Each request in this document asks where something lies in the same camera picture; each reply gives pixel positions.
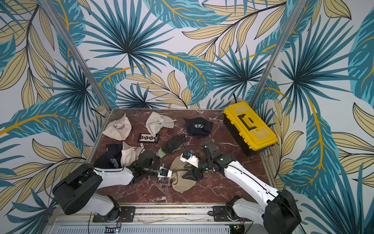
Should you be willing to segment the tan khaki cap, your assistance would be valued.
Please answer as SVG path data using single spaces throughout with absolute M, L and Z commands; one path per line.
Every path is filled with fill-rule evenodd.
M 196 185 L 197 182 L 195 180 L 183 178 L 192 168 L 191 164 L 181 161 L 180 156 L 174 159 L 170 167 L 172 175 L 169 179 L 169 184 L 172 185 L 176 192 L 184 193 Z

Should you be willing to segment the cream Colorado cap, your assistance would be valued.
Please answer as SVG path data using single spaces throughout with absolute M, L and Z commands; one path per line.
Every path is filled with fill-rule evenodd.
M 133 162 L 138 160 L 141 151 L 144 149 L 144 144 L 141 143 L 140 146 L 130 146 L 126 142 L 122 142 L 122 151 L 121 151 L 121 166 L 127 167 L 130 166 Z

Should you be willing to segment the white perforated cap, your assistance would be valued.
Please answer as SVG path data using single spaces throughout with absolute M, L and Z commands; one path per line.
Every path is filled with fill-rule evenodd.
M 146 121 L 146 128 L 151 135 L 156 135 L 162 128 L 174 128 L 176 121 L 168 116 L 152 112 Z

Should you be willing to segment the navy black cap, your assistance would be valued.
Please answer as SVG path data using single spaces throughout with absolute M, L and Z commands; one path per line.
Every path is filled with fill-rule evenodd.
M 121 168 L 122 144 L 107 144 L 106 153 L 100 156 L 95 162 L 94 167 L 100 169 L 119 169 Z

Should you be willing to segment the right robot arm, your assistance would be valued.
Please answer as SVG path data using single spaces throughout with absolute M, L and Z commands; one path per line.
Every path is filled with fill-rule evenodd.
M 202 143 L 206 158 L 200 160 L 186 150 L 180 160 L 191 167 L 185 179 L 199 181 L 204 173 L 214 171 L 235 182 L 258 204 L 254 207 L 244 198 L 234 198 L 227 203 L 228 215 L 232 219 L 249 219 L 262 224 L 269 234 L 291 234 L 301 226 L 302 218 L 293 195 L 266 184 L 243 167 L 233 156 L 223 154 L 213 141 Z

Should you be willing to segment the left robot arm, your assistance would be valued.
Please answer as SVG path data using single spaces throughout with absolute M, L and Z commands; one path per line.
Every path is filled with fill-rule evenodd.
M 104 169 L 85 163 L 54 186 L 52 193 L 66 215 L 83 210 L 115 222 L 121 217 L 120 205 L 112 196 L 98 194 L 98 189 L 133 185 L 145 176 L 156 176 L 163 181 L 170 178 L 172 173 L 160 164 L 158 156 L 146 150 L 138 160 L 122 168 Z

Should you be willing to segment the green black cap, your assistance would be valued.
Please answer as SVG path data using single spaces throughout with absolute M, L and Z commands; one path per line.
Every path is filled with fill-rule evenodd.
M 185 141 L 186 135 L 184 134 L 173 136 L 161 146 L 157 152 L 157 156 L 161 159 L 166 155 L 174 153 L 184 145 Z

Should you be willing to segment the black charger board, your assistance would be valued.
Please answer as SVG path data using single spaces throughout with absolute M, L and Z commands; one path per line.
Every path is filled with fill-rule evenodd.
M 137 141 L 139 143 L 158 143 L 159 134 L 140 134 Z

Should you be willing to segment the yellow black toolbox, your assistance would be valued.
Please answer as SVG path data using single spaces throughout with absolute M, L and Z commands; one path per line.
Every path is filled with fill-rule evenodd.
M 224 115 L 224 125 L 247 157 L 278 142 L 276 134 L 246 102 L 229 105 Z

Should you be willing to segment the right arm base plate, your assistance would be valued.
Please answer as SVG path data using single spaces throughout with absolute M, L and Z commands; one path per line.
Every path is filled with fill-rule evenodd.
M 251 221 L 247 218 L 238 217 L 234 210 L 228 206 L 213 206 L 211 211 L 207 213 L 212 216 L 215 222 L 239 222 L 239 221 Z

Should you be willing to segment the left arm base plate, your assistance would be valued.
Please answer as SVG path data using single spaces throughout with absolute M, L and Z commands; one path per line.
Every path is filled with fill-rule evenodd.
M 135 215 L 135 206 L 121 206 L 114 207 L 107 215 L 95 214 L 93 217 L 94 223 L 131 223 Z

